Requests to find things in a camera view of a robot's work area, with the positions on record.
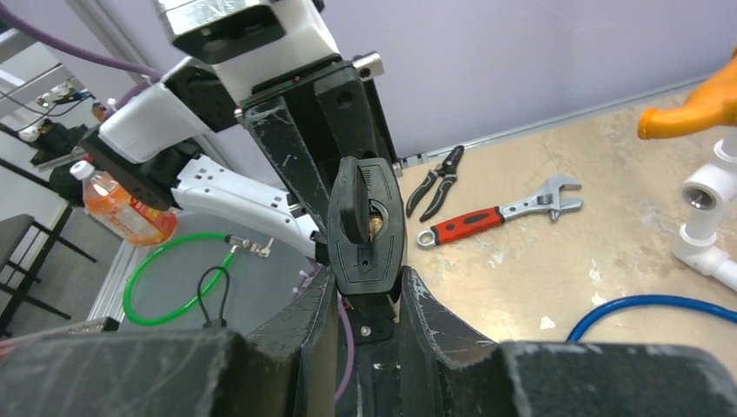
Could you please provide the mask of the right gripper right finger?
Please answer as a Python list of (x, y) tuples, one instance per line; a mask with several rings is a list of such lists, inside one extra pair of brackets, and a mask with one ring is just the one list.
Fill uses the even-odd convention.
[(406, 416), (733, 416), (736, 385), (687, 346), (495, 342), (402, 271), (398, 331)]

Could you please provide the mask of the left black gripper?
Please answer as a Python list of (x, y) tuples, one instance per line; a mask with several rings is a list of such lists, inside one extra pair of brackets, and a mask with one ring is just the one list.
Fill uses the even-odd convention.
[(376, 51), (351, 61), (334, 54), (256, 85), (237, 103), (236, 120), (322, 233), (329, 191), (320, 171), (335, 173), (344, 156), (398, 162), (375, 86), (383, 74)]

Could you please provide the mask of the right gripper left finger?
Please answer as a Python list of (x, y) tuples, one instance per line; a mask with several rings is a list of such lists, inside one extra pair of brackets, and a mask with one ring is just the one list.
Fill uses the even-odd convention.
[(329, 416), (337, 299), (322, 268), (250, 334), (228, 329), (59, 334), (1, 361), (4, 416)]

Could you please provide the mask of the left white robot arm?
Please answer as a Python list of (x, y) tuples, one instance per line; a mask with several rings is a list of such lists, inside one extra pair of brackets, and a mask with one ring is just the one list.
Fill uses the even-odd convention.
[[(374, 80), (381, 56), (334, 54), (268, 78), (237, 99), (192, 58), (89, 130), (82, 148), (126, 191), (160, 210), (217, 215), (320, 258), (375, 238), (370, 167), (396, 162)], [(244, 127), (284, 183), (226, 168), (193, 138)]]

